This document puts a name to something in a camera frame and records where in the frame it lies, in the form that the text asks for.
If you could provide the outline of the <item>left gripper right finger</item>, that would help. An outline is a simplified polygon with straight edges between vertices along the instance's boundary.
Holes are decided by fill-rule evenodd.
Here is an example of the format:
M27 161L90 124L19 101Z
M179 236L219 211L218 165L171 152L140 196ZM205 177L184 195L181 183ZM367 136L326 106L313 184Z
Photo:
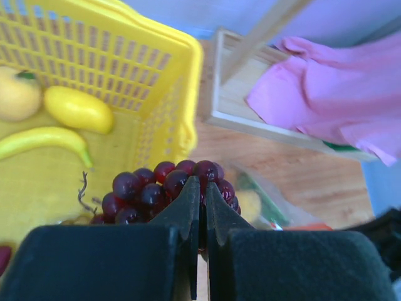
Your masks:
M206 190L211 300L395 300L375 245L351 227L257 230Z

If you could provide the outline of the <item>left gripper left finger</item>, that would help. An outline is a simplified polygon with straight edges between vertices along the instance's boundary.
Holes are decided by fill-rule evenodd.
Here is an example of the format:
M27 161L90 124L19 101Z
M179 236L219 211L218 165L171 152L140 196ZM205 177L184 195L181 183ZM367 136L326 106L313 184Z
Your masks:
M2 300L194 300L200 183L148 223L40 226L21 243Z

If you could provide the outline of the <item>clear zip top bag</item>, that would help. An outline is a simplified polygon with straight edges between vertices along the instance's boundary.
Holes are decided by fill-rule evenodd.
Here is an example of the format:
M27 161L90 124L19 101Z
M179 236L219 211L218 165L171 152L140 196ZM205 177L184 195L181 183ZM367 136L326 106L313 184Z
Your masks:
M259 230L331 230L322 220L288 202L279 188L255 170L225 162L226 179L234 186L241 216Z

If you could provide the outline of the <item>dark red grape bunch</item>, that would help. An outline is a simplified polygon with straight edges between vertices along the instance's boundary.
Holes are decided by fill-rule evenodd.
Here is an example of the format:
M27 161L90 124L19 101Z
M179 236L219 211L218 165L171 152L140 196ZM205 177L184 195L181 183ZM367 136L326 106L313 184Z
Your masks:
M112 182L112 191L102 199L93 198L101 206L97 212L83 202L87 187L87 173L83 173L83 186L78 190L78 202L93 215L91 224L147 223L154 219L182 192L191 176L200 181L199 251L206 250L206 186L213 182L226 204L237 214L241 207L232 184L224 179L224 170L216 162L183 160L178 164L162 161L154 170L141 167L133 172L121 172Z

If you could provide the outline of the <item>yellow banana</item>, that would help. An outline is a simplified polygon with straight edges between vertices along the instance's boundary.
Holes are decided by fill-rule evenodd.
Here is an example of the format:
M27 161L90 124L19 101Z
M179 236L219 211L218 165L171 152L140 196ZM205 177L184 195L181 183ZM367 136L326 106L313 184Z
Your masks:
M61 127L36 127L1 139L1 159L40 147L60 147L74 152L87 168L93 167L86 140L76 132Z

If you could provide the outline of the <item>watermelon slice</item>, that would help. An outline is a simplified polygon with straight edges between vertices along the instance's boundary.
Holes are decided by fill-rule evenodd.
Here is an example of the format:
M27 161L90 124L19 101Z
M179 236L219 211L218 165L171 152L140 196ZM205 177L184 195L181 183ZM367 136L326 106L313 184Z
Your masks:
M235 180L235 190L253 190L261 198L261 215L251 223L256 228L281 229L289 226L290 219L281 193L270 183L258 181L248 172L238 172Z

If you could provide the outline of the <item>yellow pear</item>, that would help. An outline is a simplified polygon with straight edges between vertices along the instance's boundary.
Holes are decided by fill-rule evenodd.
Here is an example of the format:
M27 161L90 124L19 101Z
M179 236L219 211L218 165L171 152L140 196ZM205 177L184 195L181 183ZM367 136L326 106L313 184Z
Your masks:
M236 192L236 197L241 208L241 216L253 223L258 220L261 215L261 198L256 191L242 190Z

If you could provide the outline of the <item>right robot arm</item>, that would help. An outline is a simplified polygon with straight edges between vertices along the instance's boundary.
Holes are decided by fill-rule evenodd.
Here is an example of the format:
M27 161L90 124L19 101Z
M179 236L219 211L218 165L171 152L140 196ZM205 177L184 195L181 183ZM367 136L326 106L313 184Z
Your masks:
M400 209L390 208L386 213L353 228L364 234L378 250L390 270L390 279L400 278Z

